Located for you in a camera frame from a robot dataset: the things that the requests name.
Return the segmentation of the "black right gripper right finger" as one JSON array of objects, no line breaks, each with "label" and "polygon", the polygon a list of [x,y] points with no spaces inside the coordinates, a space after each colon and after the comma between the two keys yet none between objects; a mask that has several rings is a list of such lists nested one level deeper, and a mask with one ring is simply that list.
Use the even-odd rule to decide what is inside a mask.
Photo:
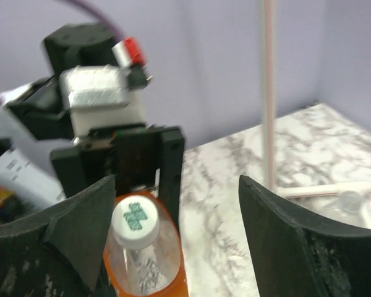
[{"label": "black right gripper right finger", "polygon": [[260,296],[371,296],[371,230],[323,217],[248,176],[239,203]]}]

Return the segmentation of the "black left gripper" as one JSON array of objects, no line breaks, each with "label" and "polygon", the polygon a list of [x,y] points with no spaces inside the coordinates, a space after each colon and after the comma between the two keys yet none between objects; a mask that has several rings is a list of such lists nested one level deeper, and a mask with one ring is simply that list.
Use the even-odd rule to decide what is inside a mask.
[{"label": "black left gripper", "polygon": [[160,153],[159,200],[179,233],[179,203],[184,137],[179,127],[128,124],[90,130],[75,147],[51,151],[50,160],[66,197],[113,175],[118,192],[155,186]]}]

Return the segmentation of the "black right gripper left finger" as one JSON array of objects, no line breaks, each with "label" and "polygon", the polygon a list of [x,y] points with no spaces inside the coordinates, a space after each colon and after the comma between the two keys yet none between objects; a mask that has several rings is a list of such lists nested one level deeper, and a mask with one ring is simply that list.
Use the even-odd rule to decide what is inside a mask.
[{"label": "black right gripper left finger", "polygon": [[108,176],[0,226],[0,296],[114,296],[102,262],[115,196]]}]

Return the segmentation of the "white green-print bottle cap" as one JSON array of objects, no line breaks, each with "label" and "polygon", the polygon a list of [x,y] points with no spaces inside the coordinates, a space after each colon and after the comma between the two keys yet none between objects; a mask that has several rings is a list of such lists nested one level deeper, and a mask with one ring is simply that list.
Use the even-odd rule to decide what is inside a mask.
[{"label": "white green-print bottle cap", "polygon": [[146,196],[128,196],[115,206],[111,228],[122,247],[144,249],[154,242],[160,230],[157,206]]}]

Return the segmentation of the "clear plastic bottle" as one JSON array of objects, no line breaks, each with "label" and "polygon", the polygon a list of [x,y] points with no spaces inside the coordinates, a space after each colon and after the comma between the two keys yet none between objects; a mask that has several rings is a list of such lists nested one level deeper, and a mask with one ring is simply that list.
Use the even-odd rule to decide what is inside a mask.
[{"label": "clear plastic bottle", "polygon": [[354,215],[359,213],[364,196],[356,191],[344,191],[338,196],[338,203],[343,212]]}]

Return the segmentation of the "orange label squat bottle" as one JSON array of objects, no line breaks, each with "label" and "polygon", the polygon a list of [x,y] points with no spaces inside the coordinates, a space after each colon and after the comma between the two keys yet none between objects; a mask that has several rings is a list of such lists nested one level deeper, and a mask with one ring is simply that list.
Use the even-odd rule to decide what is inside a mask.
[{"label": "orange label squat bottle", "polygon": [[150,191],[119,196],[114,207],[131,195],[146,196],[155,203],[160,230],[151,245],[132,250],[116,241],[110,224],[103,253],[110,284],[117,296],[188,296],[180,237],[171,216]]}]

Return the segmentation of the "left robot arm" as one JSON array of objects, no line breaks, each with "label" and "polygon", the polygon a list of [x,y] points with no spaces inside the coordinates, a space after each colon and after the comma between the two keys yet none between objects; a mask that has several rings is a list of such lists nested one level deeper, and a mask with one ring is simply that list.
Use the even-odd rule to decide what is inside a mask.
[{"label": "left robot arm", "polygon": [[112,175],[118,196],[158,187],[174,223],[185,139],[177,126],[148,125],[139,91],[151,81],[135,38],[103,24],[65,25],[43,39],[53,70],[5,108],[36,140],[70,140],[51,151],[64,193]]}]

